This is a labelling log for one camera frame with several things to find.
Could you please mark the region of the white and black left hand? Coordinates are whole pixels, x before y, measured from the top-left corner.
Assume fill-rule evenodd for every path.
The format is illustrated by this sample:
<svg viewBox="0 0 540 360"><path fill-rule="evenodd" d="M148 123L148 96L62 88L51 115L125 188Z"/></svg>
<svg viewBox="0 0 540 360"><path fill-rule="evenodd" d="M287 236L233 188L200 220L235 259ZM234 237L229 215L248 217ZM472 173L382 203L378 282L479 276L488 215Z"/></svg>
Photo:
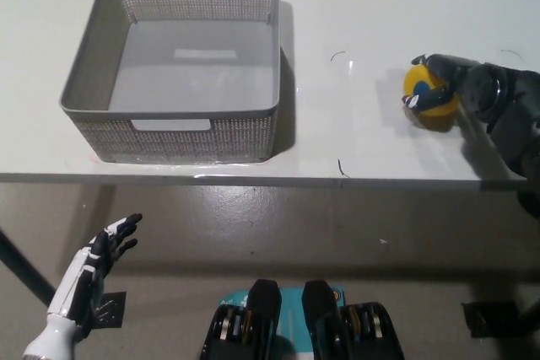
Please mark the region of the white and black left hand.
<svg viewBox="0 0 540 360"><path fill-rule="evenodd" d="M138 243L132 234L142 218L134 213L101 229L76 252L64 273L47 313L73 323L76 341L93 329L104 280L115 262Z"/></svg>

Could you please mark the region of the black right hand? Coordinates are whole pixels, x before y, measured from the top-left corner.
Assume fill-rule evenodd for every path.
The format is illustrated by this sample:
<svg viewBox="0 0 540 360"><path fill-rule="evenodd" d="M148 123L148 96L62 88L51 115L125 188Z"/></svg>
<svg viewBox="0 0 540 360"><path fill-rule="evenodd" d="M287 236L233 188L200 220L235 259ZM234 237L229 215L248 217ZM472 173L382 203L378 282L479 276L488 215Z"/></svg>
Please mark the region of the black right hand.
<svg viewBox="0 0 540 360"><path fill-rule="evenodd" d="M404 79L404 107L415 115L447 116L461 103L481 122L496 121L509 92L508 70L459 56L417 56Z"/></svg>

